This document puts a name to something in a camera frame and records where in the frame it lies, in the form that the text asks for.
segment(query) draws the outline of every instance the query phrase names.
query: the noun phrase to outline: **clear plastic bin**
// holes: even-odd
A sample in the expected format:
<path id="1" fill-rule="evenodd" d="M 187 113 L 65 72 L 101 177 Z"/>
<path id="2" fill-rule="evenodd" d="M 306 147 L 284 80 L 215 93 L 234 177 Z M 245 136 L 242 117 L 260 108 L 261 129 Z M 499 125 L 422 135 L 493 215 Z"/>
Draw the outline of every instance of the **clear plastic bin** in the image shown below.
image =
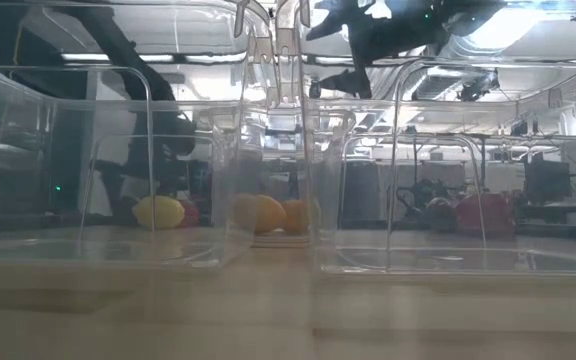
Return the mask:
<path id="1" fill-rule="evenodd" d="M 576 275 L 576 61 L 419 60 L 395 79 L 392 102 L 305 101 L 318 267 Z"/>
<path id="2" fill-rule="evenodd" d="M 0 4 L 0 262 L 216 268 L 252 244 L 267 14 L 146 4 Z"/>
<path id="3" fill-rule="evenodd" d="M 306 163 L 301 110 L 268 111 L 255 246 L 305 247 L 310 219 L 306 202 Z"/>

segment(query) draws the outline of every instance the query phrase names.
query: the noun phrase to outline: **desk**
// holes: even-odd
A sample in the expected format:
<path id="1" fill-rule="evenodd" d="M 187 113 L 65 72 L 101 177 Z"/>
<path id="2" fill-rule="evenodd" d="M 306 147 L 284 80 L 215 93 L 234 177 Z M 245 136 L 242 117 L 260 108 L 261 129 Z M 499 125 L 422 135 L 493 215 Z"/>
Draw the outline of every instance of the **desk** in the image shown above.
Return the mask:
<path id="1" fill-rule="evenodd" d="M 0 359 L 576 359 L 576 285 L 317 279 L 307 249 L 222 271 L 0 266 Z"/>
<path id="2" fill-rule="evenodd" d="M 576 213 L 576 205 L 523 205 L 520 211 L 522 216 L 528 219 L 542 219 L 547 223 L 565 224 L 568 221 L 568 214 Z"/>

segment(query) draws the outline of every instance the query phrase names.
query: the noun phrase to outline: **orange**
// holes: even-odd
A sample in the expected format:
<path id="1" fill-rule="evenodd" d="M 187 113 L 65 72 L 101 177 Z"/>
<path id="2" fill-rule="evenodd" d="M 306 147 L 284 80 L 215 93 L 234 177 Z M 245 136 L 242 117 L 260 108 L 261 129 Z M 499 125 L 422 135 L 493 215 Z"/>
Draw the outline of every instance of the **orange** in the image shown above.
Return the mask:
<path id="1" fill-rule="evenodd" d="M 289 235 L 302 235 L 308 231 L 308 204 L 303 200 L 288 200 L 282 204 L 286 211 L 284 231 Z"/>
<path id="2" fill-rule="evenodd" d="M 264 234 L 273 231 L 283 224 L 286 211 L 275 199 L 257 195 L 257 224 L 255 234 Z"/>

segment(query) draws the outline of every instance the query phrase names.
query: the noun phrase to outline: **yellow fruit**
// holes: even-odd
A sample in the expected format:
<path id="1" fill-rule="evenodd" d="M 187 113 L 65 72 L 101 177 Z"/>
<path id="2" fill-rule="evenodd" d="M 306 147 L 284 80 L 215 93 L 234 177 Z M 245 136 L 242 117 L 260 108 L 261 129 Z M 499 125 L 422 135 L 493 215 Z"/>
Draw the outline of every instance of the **yellow fruit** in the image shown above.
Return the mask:
<path id="1" fill-rule="evenodd" d="M 308 231 L 308 204 L 303 200 L 288 200 L 281 204 L 286 211 L 284 231 L 289 235 L 302 235 Z"/>
<path id="2" fill-rule="evenodd" d="M 139 225 L 150 229 L 152 225 L 152 198 L 147 196 L 133 206 L 132 213 Z M 176 199 L 167 196 L 155 196 L 155 228 L 172 229 L 184 219 L 184 207 Z"/>
<path id="3" fill-rule="evenodd" d="M 255 234 L 263 234 L 273 231 L 283 224 L 286 211 L 275 199 L 257 195 L 257 224 Z"/>

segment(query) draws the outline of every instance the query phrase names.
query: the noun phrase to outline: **computer monitor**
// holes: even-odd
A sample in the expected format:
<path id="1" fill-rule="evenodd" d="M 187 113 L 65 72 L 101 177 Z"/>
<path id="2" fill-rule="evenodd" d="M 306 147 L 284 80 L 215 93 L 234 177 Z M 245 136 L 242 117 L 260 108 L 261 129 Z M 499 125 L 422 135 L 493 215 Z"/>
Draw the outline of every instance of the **computer monitor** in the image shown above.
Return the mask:
<path id="1" fill-rule="evenodd" d="M 525 191 L 535 205 L 562 201 L 571 195 L 570 166 L 565 162 L 547 161 L 539 157 L 525 164 Z"/>

